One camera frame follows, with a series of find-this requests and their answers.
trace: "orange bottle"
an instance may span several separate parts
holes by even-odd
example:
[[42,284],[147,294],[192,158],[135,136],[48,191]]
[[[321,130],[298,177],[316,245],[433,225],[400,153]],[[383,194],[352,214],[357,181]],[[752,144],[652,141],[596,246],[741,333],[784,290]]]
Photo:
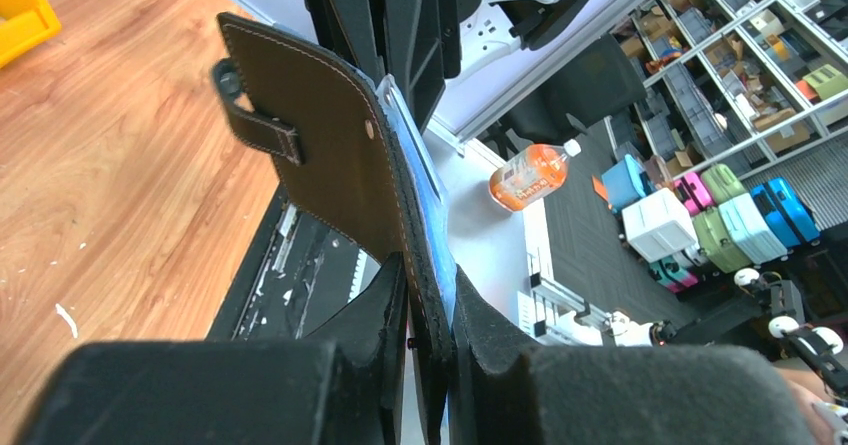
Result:
[[575,140],[561,147],[530,145],[492,174],[489,192],[507,210],[520,212],[561,187],[568,177],[569,159],[579,153]]

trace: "yellow plastic container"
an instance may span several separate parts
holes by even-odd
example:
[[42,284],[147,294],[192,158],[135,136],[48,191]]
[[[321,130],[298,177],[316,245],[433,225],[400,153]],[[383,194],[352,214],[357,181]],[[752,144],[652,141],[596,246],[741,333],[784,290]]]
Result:
[[47,0],[0,0],[0,68],[61,29]]

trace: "wood grain surface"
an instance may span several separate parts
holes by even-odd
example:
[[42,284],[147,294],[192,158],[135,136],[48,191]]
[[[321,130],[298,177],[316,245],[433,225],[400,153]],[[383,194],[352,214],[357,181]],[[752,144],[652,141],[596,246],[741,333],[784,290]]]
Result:
[[0,69],[0,443],[84,342],[204,337],[276,185],[208,78],[228,0],[49,1]]

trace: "brown leather wallet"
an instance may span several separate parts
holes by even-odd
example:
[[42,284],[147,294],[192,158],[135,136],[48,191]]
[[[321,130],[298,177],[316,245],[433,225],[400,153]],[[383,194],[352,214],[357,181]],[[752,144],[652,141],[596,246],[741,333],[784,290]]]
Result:
[[[213,78],[233,133],[271,154],[290,200],[377,261],[401,251],[422,426],[438,434],[453,350],[426,257],[424,217],[398,137],[373,84],[345,61],[293,34],[218,15],[230,58]],[[241,91],[253,110],[241,107]]]

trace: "paper scrap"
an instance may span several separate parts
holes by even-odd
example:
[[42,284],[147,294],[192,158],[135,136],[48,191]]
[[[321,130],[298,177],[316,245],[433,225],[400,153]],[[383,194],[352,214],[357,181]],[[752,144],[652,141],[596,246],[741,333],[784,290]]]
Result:
[[64,320],[68,324],[68,326],[71,327],[71,335],[74,338],[79,338],[79,330],[77,329],[77,322],[75,322],[74,319],[71,317],[71,315],[67,312],[67,310],[65,310],[65,307],[63,307],[63,306],[61,306],[57,303],[56,304],[56,313],[58,313],[59,316],[62,317],[62,320]]

